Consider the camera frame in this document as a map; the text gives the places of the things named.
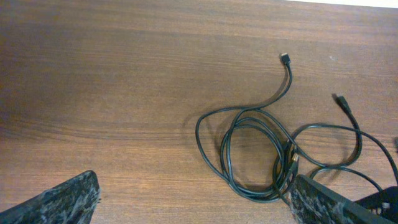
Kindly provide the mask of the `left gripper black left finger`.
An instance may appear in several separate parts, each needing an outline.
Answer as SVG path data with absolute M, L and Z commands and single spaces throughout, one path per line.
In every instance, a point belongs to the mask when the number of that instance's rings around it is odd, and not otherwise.
M 99 201 L 97 175 L 87 170 L 1 212 L 1 223 L 87 224 Z

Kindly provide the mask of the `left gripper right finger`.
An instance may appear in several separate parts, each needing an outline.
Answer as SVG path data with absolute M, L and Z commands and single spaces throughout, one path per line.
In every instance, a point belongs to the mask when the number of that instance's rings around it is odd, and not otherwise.
M 297 223 L 394 223 L 395 188 L 351 201 L 307 176 L 298 175 L 290 190 L 290 209 Z

